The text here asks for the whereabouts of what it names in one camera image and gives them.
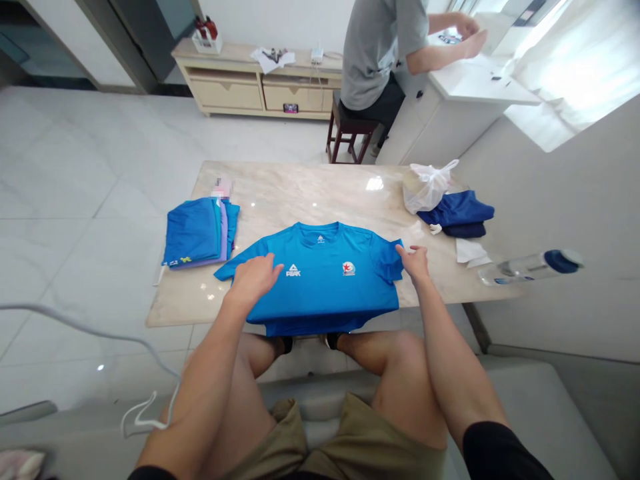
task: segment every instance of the khaki shorts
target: khaki shorts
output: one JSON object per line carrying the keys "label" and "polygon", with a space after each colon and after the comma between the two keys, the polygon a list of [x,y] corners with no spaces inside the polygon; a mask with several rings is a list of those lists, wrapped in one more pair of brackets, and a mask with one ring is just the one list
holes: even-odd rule
{"label": "khaki shorts", "polygon": [[273,479],[298,470],[336,480],[442,477],[446,449],[409,438],[352,393],[336,436],[311,452],[295,400],[280,400],[271,414],[276,427],[225,479]]}

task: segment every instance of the gray sofa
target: gray sofa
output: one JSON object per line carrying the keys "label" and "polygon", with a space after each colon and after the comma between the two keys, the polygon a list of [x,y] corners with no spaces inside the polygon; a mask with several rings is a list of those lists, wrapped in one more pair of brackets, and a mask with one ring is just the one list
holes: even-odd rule
{"label": "gray sofa", "polygon": [[[513,430],[556,480],[613,480],[616,476],[554,368],[536,360],[480,356]],[[370,400],[378,378],[364,371],[264,383],[265,403],[294,397],[310,447],[338,428],[346,391]],[[131,405],[85,407],[0,427],[0,449],[34,447],[50,455],[48,475],[64,480],[126,478],[144,444],[123,441],[119,421]],[[468,480],[464,460],[449,438],[446,480]]]}

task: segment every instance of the white cable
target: white cable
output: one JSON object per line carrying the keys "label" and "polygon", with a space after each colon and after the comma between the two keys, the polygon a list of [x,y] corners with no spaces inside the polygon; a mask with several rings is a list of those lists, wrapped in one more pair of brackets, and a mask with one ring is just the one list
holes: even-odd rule
{"label": "white cable", "polygon": [[311,64],[311,72],[309,72],[309,88],[307,88],[307,103],[309,104],[309,106],[311,105],[311,81],[313,80],[313,68],[315,68],[315,71],[317,72],[317,76],[318,76],[318,85],[320,85],[320,106],[318,106],[318,110],[322,111],[322,106],[325,104],[325,90],[324,88],[322,88],[322,80],[320,79],[320,68],[318,68],[318,65],[316,63],[312,63]]}
{"label": "white cable", "polygon": [[160,356],[158,356],[158,352],[156,352],[155,348],[153,348],[150,344],[148,344],[148,342],[136,337],[128,337],[126,335],[114,335],[112,333],[106,333],[106,332],[97,330],[88,325],[83,325],[82,323],[58,312],[57,310],[54,310],[50,307],[46,307],[44,305],[40,305],[38,303],[0,303],[0,310],[30,310],[32,312],[39,313],[40,315],[44,315],[54,320],[58,320],[58,322],[68,327],[71,327],[73,329],[80,330],[90,335],[95,335],[96,337],[103,337],[103,338],[108,338],[113,340],[132,341],[144,346],[147,350],[149,350],[149,353],[151,354],[153,359],[156,361],[156,363],[160,365],[160,368],[162,368],[162,370],[166,371],[170,375],[174,376],[177,380],[177,385],[175,386],[175,390],[173,391],[173,396],[171,397],[171,402],[169,403],[169,415],[167,416],[167,423],[164,424],[157,420],[141,420],[140,419],[140,416],[149,408],[149,406],[153,403],[153,401],[157,397],[158,392],[154,391],[151,394],[151,397],[149,398],[149,400],[147,400],[144,403],[140,403],[139,405],[136,405],[130,408],[129,410],[127,410],[127,412],[122,417],[122,420],[120,421],[120,433],[122,434],[122,437],[124,439],[127,439],[132,435],[137,435],[140,433],[150,433],[152,431],[152,430],[145,430],[145,431],[127,433],[127,430],[125,428],[125,420],[127,419],[127,416],[132,411],[138,408],[142,408],[142,410],[138,412],[138,415],[136,415],[135,420],[133,421],[133,424],[136,427],[154,427],[160,430],[165,430],[171,424],[171,420],[173,418],[173,404],[175,403],[175,398],[178,395],[178,390],[180,390],[180,385],[182,383],[182,376],[180,376],[179,373],[175,372],[174,370],[166,366],[164,362],[160,360]]}

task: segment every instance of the blue bottle cap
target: blue bottle cap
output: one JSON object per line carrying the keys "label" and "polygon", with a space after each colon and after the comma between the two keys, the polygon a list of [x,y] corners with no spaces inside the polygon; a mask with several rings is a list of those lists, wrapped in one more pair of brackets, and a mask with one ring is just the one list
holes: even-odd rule
{"label": "blue bottle cap", "polygon": [[559,273],[575,273],[585,267],[580,254],[574,250],[548,250],[545,260],[549,266]]}

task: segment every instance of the wooden stool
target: wooden stool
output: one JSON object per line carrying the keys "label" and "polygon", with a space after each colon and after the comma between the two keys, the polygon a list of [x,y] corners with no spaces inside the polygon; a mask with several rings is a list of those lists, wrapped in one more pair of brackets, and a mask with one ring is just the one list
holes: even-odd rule
{"label": "wooden stool", "polygon": [[[338,127],[338,132],[336,132],[335,137],[331,136],[333,132],[333,122],[335,122]],[[333,91],[333,106],[331,108],[331,120],[329,121],[329,135],[327,136],[327,153],[329,154],[329,162],[330,163],[344,163],[346,165],[352,165],[351,162],[336,162],[336,158],[338,157],[338,150],[340,149],[341,143],[349,144],[349,153],[353,157],[353,162],[360,165],[362,163],[362,158],[365,156],[365,152],[367,151],[367,147],[369,146],[369,142],[371,141],[371,135],[373,131],[378,126],[378,122],[375,120],[361,120],[353,118],[345,108],[340,103],[340,90]],[[347,135],[351,135],[348,139],[343,139],[342,134],[346,133]],[[353,144],[355,143],[355,138],[358,135],[366,135],[365,141],[360,148],[360,154],[355,156],[355,149],[353,148]],[[331,152],[331,142],[335,142],[335,146],[333,147],[333,152]]]}

